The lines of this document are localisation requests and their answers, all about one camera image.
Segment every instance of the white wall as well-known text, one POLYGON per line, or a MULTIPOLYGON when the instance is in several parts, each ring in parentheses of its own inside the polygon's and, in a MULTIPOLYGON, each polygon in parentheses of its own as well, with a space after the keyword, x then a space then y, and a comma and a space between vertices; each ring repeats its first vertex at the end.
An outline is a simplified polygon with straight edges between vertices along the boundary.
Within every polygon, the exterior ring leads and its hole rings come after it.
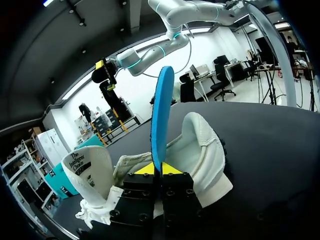
POLYGON ((262 32, 260 30, 257 30, 257 31, 254 31, 252 33, 249 33, 249 37, 253 43, 253 46, 256 48, 256 49, 260 49, 259 45, 257 44, 256 42, 256 39, 259 39, 259 38, 262 38, 264 35, 262 34, 262 32))
MULTIPOLYGON (((181 72, 175 75, 174 80, 176 82, 179 81, 181 75, 190 70, 191 65, 198 67, 207 64, 209 70, 213 71, 213 60, 221 55, 226 55, 229 60, 234 58, 246 60, 246 52, 239 44, 235 35, 227 27, 220 27, 212 33, 195 35, 194 38, 190 38, 190 41, 192 44, 190 61, 181 72)), ((138 52, 138 54, 142 56, 146 51, 147 49, 138 52)), ((150 66, 145 71, 145 74, 158 76, 164 66, 172 66, 174 72, 177 72, 187 63, 189 52, 190 45, 188 44, 184 48, 174 51, 150 66)), ((152 107, 149 102, 155 93, 157 78, 143 74, 134 77, 128 70, 121 70, 118 73, 116 80, 117 85, 114 91, 119 97, 123 97, 129 103, 132 112, 137 114, 142 122, 151 118, 152 107)), ((213 84, 212 81, 207 79, 202 83, 205 92, 210 92, 210 86, 213 84)), ((201 92, 201 88, 197 84, 195 87, 201 92)), ((196 92, 195 97, 199 98, 200 95, 196 92)), ((67 121, 66 126, 69 126, 68 130, 61 129, 61 133, 67 131, 70 135, 73 135, 72 137, 69 137, 69 139, 65 138, 69 146, 73 146, 73 143, 70 142, 80 135, 80 132, 75 125, 75 119, 81 115, 79 105, 82 103, 85 103, 89 109, 93 111, 96 111, 97 107, 100 107, 103 111, 110 109, 100 92, 99 85, 92 81, 72 96, 61 109, 61 114, 63 114, 64 117, 59 116, 61 120, 64 119, 67 121)))
POLYGON ((215 40, 219 43, 219 46, 222 48, 223 55, 231 59, 237 59, 238 61, 245 61, 246 52, 243 47, 240 45, 239 41, 231 32, 228 27, 219 27, 216 29, 213 34, 215 35, 215 40))

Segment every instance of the ceiling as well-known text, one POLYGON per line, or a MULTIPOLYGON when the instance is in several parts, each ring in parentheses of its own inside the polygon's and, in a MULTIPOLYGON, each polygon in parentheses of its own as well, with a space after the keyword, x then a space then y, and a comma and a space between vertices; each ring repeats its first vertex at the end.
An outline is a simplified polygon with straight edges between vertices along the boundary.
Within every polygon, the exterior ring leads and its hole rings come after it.
MULTIPOLYGON (((270 22, 273 23, 273 24, 286 22, 286 19, 278 11, 269 13, 266 16, 270 20, 270 22)), ((252 22, 248 18, 248 22, 246 24, 242 25, 244 30, 248 34, 254 32, 254 31, 257 31, 256 28, 250 27, 249 26, 250 24, 252 24, 252 22)), ((241 30, 241 27, 237 27, 237 28, 233 29, 234 32, 237 31, 237 30, 241 30)))
MULTIPOLYGON (((0 130, 40 120, 47 106, 97 60, 166 31, 148 0, 127 0, 122 5, 123 1, 54 0, 48 7, 42 0, 7 1, 0 10, 6 36, 0 58, 0 130), (79 25, 75 12, 69 13, 68 2, 76 5, 86 26, 79 25)), ((191 23, 191 27, 211 25, 191 23)))

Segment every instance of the yellow tape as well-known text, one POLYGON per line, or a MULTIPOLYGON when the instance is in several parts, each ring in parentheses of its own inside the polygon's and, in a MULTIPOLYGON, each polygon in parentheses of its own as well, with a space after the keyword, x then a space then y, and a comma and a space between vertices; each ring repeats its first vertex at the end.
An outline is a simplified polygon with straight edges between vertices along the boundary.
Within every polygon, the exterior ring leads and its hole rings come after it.
POLYGON ((170 166, 168 163, 162 163, 162 175, 165 174, 182 174, 181 171, 175 169, 173 166, 170 166))
POLYGON ((98 70, 99 68, 101 68, 104 65, 104 61, 100 60, 98 62, 95 63, 95 70, 98 70))
POLYGON ((112 90, 112 89, 114 89, 116 86, 114 85, 114 84, 112 84, 110 87, 108 87, 108 91, 110 91, 110 90, 112 90))
POLYGON ((140 170, 136 171, 135 174, 155 174, 155 165, 153 162, 149 163, 147 166, 141 168, 140 170))

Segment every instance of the computer monitor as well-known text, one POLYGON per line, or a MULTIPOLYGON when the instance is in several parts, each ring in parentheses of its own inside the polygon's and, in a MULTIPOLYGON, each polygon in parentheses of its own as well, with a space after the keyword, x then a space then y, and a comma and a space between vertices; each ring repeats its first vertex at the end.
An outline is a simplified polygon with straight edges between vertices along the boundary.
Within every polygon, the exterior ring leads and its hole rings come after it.
POLYGON ((223 64, 223 65, 230 64, 226 55, 218 56, 217 59, 220 64, 223 64))
POLYGON ((191 65, 191 66, 190 66, 190 70, 191 70, 191 72, 193 73, 193 76, 194 76, 195 78, 197 78, 197 76, 200 75, 199 72, 198 72, 198 70, 195 68, 194 65, 191 65))

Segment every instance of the person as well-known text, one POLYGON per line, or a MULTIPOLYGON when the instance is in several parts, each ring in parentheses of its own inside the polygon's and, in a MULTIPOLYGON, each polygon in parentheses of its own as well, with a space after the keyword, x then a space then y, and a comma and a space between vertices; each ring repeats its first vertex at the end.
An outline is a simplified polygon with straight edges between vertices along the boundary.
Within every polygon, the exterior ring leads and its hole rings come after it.
POLYGON ((291 36, 288 36, 288 42, 286 44, 286 48, 288 50, 294 80, 297 81, 297 80, 301 79, 301 77, 299 76, 299 72, 294 69, 294 67, 296 66, 294 53, 295 53, 295 50, 298 49, 298 45, 292 41, 291 36))

